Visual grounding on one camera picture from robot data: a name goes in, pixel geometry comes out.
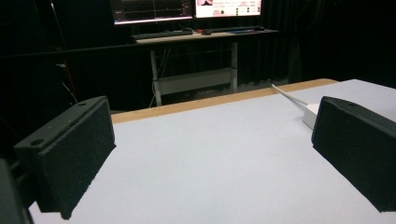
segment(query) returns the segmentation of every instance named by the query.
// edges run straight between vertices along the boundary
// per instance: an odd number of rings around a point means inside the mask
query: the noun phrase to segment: computer monitor
[[[192,19],[191,0],[110,0],[115,25]]]
[[[261,0],[194,0],[195,14],[199,18],[260,16]]]

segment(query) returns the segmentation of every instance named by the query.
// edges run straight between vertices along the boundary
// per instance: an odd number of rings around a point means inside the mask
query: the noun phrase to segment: desk
[[[113,116],[134,120],[115,120],[117,148],[64,223],[396,223],[312,148],[303,106],[240,94]],[[342,98],[396,120],[396,90],[359,80],[291,94]],[[36,223],[63,223],[30,210]]]
[[[192,45],[202,44],[202,41],[215,41],[223,40],[225,43],[230,43],[231,45],[231,63],[230,67],[204,71],[193,74],[174,76],[174,77],[159,77],[158,68],[156,62],[155,49],[150,51],[151,59],[151,70],[152,70],[152,80],[154,86],[154,94],[157,105],[162,105],[162,95],[175,93],[180,91],[190,91],[194,89],[200,89],[210,86],[216,86],[226,83],[231,83],[231,90],[236,93],[237,88],[237,67],[238,67],[238,44],[234,39],[236,36],[240,35],[268,35],[276,33],[273,30],[257,31],[257,32],[246,32],[241,34],[232,33],[214,33],[213,35],[181,35],[181,36],[169,36],[162,38],[151,38],[142,39],[137,41],[137,45],[140,44],[186,44],[186,41],[190,41]]]

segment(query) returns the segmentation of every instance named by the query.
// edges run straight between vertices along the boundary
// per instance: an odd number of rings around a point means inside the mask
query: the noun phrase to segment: black foam block
[[[73,105],[20,141],[14,149],[25,172],[35,176],[40,210],[69,219],[114,141],[106,97]]]
[[[360,105],[323,97],[312,143],[378,211],[396,211],[395,122]]]

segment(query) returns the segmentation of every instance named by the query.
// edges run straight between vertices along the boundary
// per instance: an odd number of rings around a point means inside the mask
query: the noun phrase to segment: white table
[[[396,90],[367,82],[291,94],[396,120]],[[312,148],[303,114],[277,94],[115,124],[117,148],[65,223],[396,223]]]

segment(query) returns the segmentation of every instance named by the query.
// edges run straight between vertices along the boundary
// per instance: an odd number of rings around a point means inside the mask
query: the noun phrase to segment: white cable
[[[276,89],[277,91],[280,91],[280,93],[282,93],[284,96],[288,97],[289,99],[291,99],[291,100],[293,100],[293,101],[296,101],[296,102],[298,102],[298,103],[300,103],[300,104],[303,104],[303,105],[309,105],[309,103],[307,103],[307,102],[305,102],[305,101],[303,101],[303,100],[300,100],[300,99],[298,99],[298,98],[295,98],[294,96],[292,96],[292,95],[286,93],[285,91],[282,91],[280,88],[276,87],[274,84],[272,84],[271,86],[272,86],[274,89]]]

